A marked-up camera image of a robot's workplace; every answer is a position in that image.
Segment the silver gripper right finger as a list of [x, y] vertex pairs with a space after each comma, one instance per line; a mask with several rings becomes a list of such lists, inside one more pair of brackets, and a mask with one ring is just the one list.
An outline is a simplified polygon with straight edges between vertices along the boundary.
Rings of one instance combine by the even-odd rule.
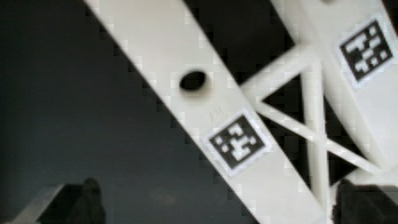
[[398, 224], [398, 187], [353, 184], [346, 179], [337, 185], [332, 206], [334, 224]]

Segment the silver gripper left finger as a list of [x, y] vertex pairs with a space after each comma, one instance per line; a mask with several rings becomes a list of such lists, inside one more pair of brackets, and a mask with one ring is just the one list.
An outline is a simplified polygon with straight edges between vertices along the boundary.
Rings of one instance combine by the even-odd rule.
[[101, 187], [94, 178], [81, 184], [48, 186], [19, 214], [3, 224], [105, 224]]

